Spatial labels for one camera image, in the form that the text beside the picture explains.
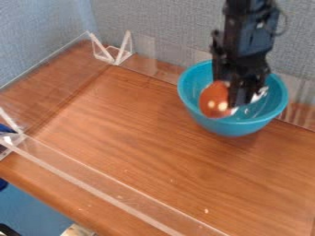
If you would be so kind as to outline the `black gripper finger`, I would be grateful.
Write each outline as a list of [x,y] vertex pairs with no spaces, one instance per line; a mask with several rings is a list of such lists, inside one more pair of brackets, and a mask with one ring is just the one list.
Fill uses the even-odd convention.
[[228,62],[226,59],[212,59],[212,80],[222,81],[224,83],[230,82]]
[[260,94],[267,76],[264,74],[240,76],[234,74],[228,87],[228,106],[236,108],[252,101],[255,95]]

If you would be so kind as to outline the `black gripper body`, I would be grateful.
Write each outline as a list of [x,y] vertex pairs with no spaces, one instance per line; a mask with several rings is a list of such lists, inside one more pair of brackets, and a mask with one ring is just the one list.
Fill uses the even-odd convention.
[[226,0],[224,28],[212,31],[212,59],[228,62],[228,78],[268,71],[267,53],[276,38],[279,9],[274,0]]

